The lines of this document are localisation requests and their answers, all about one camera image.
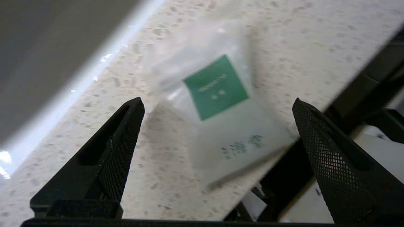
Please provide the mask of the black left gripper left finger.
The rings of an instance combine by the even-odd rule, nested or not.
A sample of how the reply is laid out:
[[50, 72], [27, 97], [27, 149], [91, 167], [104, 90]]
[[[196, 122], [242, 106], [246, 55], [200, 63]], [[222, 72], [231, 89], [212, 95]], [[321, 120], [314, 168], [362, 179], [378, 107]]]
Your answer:
[[32, 197], [34, 216], [91, 217], [107, 209], [108, 217], [120, 217], [144, 114], [140, 97], [125, 102]]

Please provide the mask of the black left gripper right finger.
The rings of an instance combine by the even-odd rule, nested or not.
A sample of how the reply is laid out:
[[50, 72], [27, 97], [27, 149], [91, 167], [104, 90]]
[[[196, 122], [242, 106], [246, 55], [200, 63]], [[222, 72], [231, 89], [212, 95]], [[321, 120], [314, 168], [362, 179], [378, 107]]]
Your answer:
[[402, 225], [403, 183], [313, 105], [297, 98], [292, 111], [334, 223]]

